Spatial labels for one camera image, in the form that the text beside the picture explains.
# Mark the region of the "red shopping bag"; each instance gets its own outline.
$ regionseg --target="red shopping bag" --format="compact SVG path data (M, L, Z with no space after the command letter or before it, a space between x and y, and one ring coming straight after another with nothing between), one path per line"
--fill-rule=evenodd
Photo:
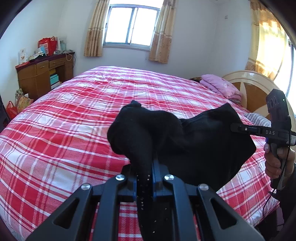
M51 38L43 38L38 42L38 48L45 48L46 55L53 55L54 51L57 49L57 41L54 39L54 36Z
M13 105L13 103L11 101L9 101L6 106L6 112L7 112L10 119L15 118L18 114L17 108Z

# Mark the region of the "device handle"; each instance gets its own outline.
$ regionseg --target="device handle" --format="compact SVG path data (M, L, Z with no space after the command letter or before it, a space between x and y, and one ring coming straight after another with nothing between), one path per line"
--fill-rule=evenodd
M285 162L286 162L286 160L285 160L285 159L281 159L281 158L279 158L279 156L277 155L277 149L278 149L278 145L277 145L277 144L275 144L275 143L271 143L271 144L270 144L270 148L271 148L271 152L272 152L272 154L273 154L277 159L279 159L280 162L281 162L281 166L280 166L280 168L281 168L281 173L282 173L281 177L279 177L279 178L277 178L277 179L270 179L270 181L271 181L270 186L271 186L271 188L273 188L273 189L282 190L282 189L284 188L284 187L283 187L283 179L284 179L284 176L285 176L285 170L286 170L286 168L285 168Z

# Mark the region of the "human hand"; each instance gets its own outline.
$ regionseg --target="human hand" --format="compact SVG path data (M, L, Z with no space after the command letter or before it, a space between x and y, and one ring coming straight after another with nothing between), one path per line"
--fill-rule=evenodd
M270 151L270 146L269 144L264 145L264 157L266 159L265 162L265 173L272 179L277 179L281 175L281 162L279 159L277 159L272 152ZM277 155L285 160L287 157L287 152L288 148L278 148L277 149ZM286 184L287 180L289 177L292 175L294 171L294 163L295 163L295 151L290 149L287 164L286 164L286 171L285 171L285 176L284 176L284 185Z

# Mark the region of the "curtain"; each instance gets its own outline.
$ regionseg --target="curtain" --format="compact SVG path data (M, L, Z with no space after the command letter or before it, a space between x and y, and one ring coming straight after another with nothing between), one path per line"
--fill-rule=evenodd
M149 60L168 63L177 0L164 0L154 32Z
M265 75L272 81L280 71L288 37L275 16L258 0L250 0L252 39L246 70Z
M110 0L98 0L87 31L84 48L85 57L101 57L103 51L103 32Z

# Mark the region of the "metal screw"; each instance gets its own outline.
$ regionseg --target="metal screw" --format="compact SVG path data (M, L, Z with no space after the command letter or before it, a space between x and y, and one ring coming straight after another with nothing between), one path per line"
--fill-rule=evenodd
M203 191L209 190L209 186L207 184L200 184L199 188L200 188L200 190L203 190Z
M115 179L116 179L117 181L123 181L125 178L126 178L126 177L125 177L123 174L118 174L118 175L115 177Z
M88 183L84 183L84 184L81 185L81 189L83 191L89 190L90 188L91 188L91 185L88 184Z
M167 181L172 181L172 180L174 180L174 176L172 175L172 174L167 174L167 175L165 175L165 179L167 180Z

